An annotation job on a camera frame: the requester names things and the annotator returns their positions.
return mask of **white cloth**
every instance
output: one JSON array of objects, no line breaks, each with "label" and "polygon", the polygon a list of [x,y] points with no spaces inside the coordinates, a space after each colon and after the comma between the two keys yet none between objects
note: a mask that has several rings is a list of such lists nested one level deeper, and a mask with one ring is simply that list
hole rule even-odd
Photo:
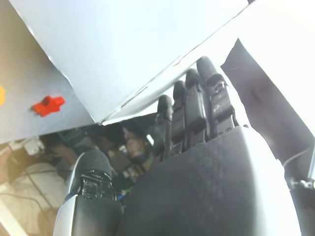
[{"label": "white cloth", "polygon": [[[47,163],[38,163],[26,168],[26,171],[30,174],[30,177],[45,195],[49,203],[53,207],[59,208],[64,202],[67,187],[64,179],[58,175],[56,168]],[[33,198],[39,202],[43,209],[50,208],[42,195],[32,184],[29,177],[25,175],[25,173],[22,173],[12,185],[8,183],[0,185],[0,198],[27,233],[40,234],[37,220],[40,208],[36,202],[1,195],[1,193],[10,193],[22,197]]]}]

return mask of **yellow object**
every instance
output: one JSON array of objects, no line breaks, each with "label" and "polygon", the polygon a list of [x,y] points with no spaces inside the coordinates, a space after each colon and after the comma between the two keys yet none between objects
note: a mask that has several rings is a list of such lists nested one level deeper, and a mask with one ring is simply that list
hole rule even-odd
[{"label": "yellow object", "polygon": [[5,90],[0,86],[0,106],[5,102]]}]

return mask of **white cable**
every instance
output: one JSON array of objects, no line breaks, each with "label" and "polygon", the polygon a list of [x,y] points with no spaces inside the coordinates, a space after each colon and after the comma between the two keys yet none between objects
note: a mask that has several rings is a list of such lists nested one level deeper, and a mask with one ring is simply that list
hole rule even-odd
[{"label": "white cable", "polygon": [[289,162],[291,162],[291,161],[294,160],[295,158],[297,158],[297,157],[303,155],[304,153],[306,153],[306,152],[307,152],[308,150],[310,150],[311,148],[312,148],[312,147],[309,147],[309,148],[305,149],[304,151],[301,151],[301,152],[299,152],[298,154],[295,154],[294,156],[292,156],[292,157],[290,157],[289,159],[287,159],[287,160],[284,162],[283,167],[285,168],[285,166],[286,166]]}]

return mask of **orange object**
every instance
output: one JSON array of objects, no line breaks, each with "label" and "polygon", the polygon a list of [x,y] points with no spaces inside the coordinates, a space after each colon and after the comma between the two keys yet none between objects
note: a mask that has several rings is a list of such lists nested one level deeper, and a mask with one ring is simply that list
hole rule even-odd
[{"label": "orange object", "polygon": [[35,104],[32,108],[33,110],[40,114],[42,117],[52,113],[60,111],[60,106],[65,103],[63,97],[55,97],[47,96],[40,103]]},{"label": "orange object", "polygon": [[0,106],[5,102],[5,90],[0,86]]}]

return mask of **red knob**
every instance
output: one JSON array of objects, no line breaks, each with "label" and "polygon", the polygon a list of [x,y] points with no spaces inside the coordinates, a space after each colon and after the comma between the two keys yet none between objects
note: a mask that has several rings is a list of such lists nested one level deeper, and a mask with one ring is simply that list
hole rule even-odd
[{"label": "red knob", "polygon": [[60,106],[64,103],[63,97],[52,98],[51,96],[47,96],[42,102],[35,104],[32,108],[36,113],[44,117],[52,112],[60,111]]}]

